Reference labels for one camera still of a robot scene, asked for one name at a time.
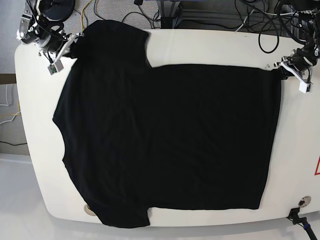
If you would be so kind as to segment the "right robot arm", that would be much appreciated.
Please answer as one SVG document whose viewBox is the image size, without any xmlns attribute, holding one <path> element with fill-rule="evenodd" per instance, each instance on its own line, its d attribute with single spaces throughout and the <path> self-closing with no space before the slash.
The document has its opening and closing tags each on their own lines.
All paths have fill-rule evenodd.
<svg viewBox="0 0 320 240">
<path fill-rule="evenodd" d="M 64 22 L 75 10 L 75 0 L 26 0 L 17 30 L 17 40 L 35 44 L 50 65 L 67 54 L 80 33 L 65 33 Z"/>
</svg>

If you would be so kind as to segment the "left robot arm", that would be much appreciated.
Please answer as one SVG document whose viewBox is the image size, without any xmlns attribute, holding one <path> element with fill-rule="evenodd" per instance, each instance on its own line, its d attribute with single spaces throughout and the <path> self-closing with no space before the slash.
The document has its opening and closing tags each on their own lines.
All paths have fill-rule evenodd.
<svg viewBox="0 0 320 240">
<path fill-rule="evenodd" d="M 302 31 L 302 38 L 292 33 L 281 16 L 284 5 L 293 9 L 297 17 L 297 30 Z M 310 91 L 313 67 L 320 58 L 320 2 L 318 0 L 281 0 L 276 8 L 276 16 L 281 27 L 302 48 L 294 49 L 289 56 L 283 56 L 280 62 L 274 64 L 281 68 L 283 78 L 294 76 L 299 80 L 299 91 Z"/>
</svg>

